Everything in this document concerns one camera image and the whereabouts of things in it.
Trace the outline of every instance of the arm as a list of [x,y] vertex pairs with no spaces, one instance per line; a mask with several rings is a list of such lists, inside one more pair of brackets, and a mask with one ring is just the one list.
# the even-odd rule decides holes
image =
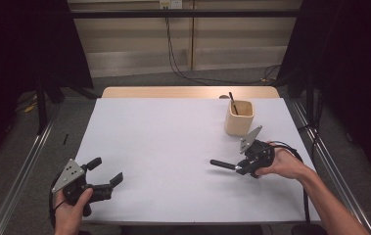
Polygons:
[[275,153],[273,164],[270,167],[258,169],[255,174],[276,173],[286,178],[296,179],[307,192],[328,234],[369,234],[329,191],[315,171],[285,149],[276,149]]
[[81,225],[82,211],[84,206],[90,200],[91,195],[93,194],[93,189],[86,189],[78,199],[78,202],[75,206],[71,206],[64,202],[66,197],[63,194],[63,190],[57,192],[57,199],[55,203],[56,209],[56,235],[77,235],[79,227]]

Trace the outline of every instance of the forearm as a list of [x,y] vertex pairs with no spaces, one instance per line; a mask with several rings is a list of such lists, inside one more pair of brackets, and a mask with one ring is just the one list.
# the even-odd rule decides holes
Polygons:
[[298,181],[318,211],[328,234],[368,234],[359,221],[329,191],[316,172],[309,168],[305,169]]

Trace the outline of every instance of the black horizontal bar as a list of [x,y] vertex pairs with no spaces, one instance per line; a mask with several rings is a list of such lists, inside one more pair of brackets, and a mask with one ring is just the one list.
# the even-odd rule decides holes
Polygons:
[[108,18],[297,18],[300,10],[72,10],[74,19]]

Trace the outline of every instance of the person's left hand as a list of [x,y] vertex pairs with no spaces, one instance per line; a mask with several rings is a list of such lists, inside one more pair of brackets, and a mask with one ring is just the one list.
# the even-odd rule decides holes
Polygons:
[[76,235],[78,234],[81,219],[82,211],[84,206],[90,200],[91,195],[93,195],[93,189],[86,189],[78,199],[75,206],[72,206],[68,203],[59,203],[64,202],[66,197],[64,196],[63,190],[57,192],[55,206],[56,208],[56,227],[55,234],[66,234],[66,235]]

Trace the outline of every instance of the person's right hand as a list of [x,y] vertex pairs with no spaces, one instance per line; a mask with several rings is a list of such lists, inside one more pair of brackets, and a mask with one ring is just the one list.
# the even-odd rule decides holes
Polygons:
[[297,179],[309,170],[305,164],[299,161],[292,153],[284,148],[276,148],[274,162],[269,167],[259,168],[255,171],[256,175],[276,173],[286,178]]

